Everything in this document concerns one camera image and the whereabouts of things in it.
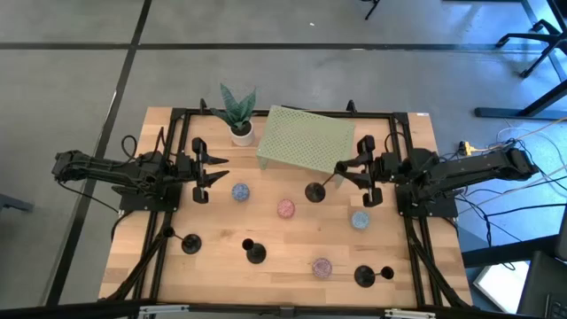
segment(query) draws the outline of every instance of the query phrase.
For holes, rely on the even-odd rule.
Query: succulent plant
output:
[[[221,120],[225,121],[233,129],[241,130],[252,116],[252,110],[256,105],[256,89],[239,103],[234,99],[229,88],[221,83],[222,100],[226,110],[211,108],[211,112]]]

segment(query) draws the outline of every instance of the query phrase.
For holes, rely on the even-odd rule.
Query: concrete floor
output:
[[[548,18],[544,0],[531,3],[539,17]],[[0,42],[128,43],[142,4],[3,1]],[[530,27],[520,4],[384,0],[364,21],[368,8],[354,0],[160,0],[151,6],[142,42],[495,43],[507,32]],[[95,148],[125,54],[0,51],[0,193],[35,202],[32,213],[7,209],[0,214],[0,308],[43,302],[76,200],[52,181],[53,156]],[[528,79],[517,76],[537,57],[498,51],[139,51],[106,157],[123,159],[120,140],[139,135],[146,107],[197,107],[201,97],[211,106],[220,105],[220,82],[234,88],[238,97],[256,87],[259,109],[284,104],[343,110],[351,98],[359,110],[427,112],[440,153],[453,152],[461,140],[480,148],[509,125],[536,129],[546,124],[478,119],[471,113],[477,106],[525,107],[558,84],[548,60]],[[565,109],[566,102],[553,107]],[[546,130],[561,150],[567,146],[563,130],[562,125]],[[562,165],[545,139],[531,137],[526,144],[546,172]],[[491,181],[470,189],[503,191],[519,184]],[[95,196],[113,206],[119,202],[102,183]],[[478,192],[470,200],[491,196]],[[483,208],[490,214],[564,201],[540,186]],[[529,239],[556,233],[562,214],[556,207],[493,222]],[[96,299],[114,220],[114,213],[91,203],[61,302]],[[485,238],[484,222],[471,211],[461,215],[459,225],[476,239]],[[493,230],[494,244],[513,241]],[[470,242],[463,239],[462,248],[472,247]]]

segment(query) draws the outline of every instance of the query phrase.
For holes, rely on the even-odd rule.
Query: wooden tabletop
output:
[[[150,107],[144,120],[138,152],[150,152],[159,129],[167,131],[171,108]],[[410,113],[410,129],[414,147],[437,150],[431,119],[427,113]],[[190,118],[190,140],[199,136],[211,156],[228,159],[229,163],[208,167],[208,172],[228,169],[230,173],[209,189],[210,202],[200,205],[192,201],[192,183],[183,186],[181,205],[173,215],[175,232],[184,237],[198,234],[201,250],[185,254],[181,240],[171,238],[161,278],[158,300],[175,303],[217,303],[247,305],[297,305],[343,307],[414,307],[416,297],[408,259],[408,243],[403,220],[398,216],[393,184],[378,184],[384,202],[373,208],[362,206],[363,192],[344,181],[338,189],[326,187],[326,199],[310,203],[304,189],[308,183],[322,182],[328,177],[303,168],[274,161],[260,170],[255,156],[266,117],[253,117],[256,141],[249,147],[235,146],[229,129],[213,116]],[[386,120],[348,119],[356,124],[356,142],[365,135],[376,140],[375,156],[384,152],[384,138],[389,133]],[[230,191],[235,183],[246,183],[250,198],[238,203]],[[296,213],[281,219],[277,203],[288,198],[295,203]],[[370,224],[365,230],[350,225],[355,211],[367,212]],[[114,292],[139,260],[148,212],[134,212],[118,226],[100,297]],[[436,264],[446,280],[462,299],[471,303],[470,291],[462,264],[459,242],[452,225],[440,218],[429,218],[431,241]],[[252,264],[245,257],[242,241],[251,238],[262,243],[268,252],[261,264]],[[332,263],[327,279],[312,275],[317,258]],[[369,288],[353,280],[354,270],[368,265],[375,271],[390,266],[393,280],[378,277]],[[431,301],[427,271],[421,266],[423,289]],[[153,266],[148,268],[143,296],[149,295]]]

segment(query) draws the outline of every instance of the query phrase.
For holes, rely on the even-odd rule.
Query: perforated tray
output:
[[[353,146],[354,124],[282,106],[270,108],[256,156],[333,173],[338,160],[347,160]]]

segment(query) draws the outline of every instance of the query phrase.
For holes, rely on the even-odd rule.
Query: light blue ball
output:
[[[237,201],[245,201],[250,197],[250,189],[245,183],[238,183],[232,188],[232,198]]]
[[[370,223],[370,217],[364,212],[356,212],[351,218],[351,224],[358,230],[365,230]]]

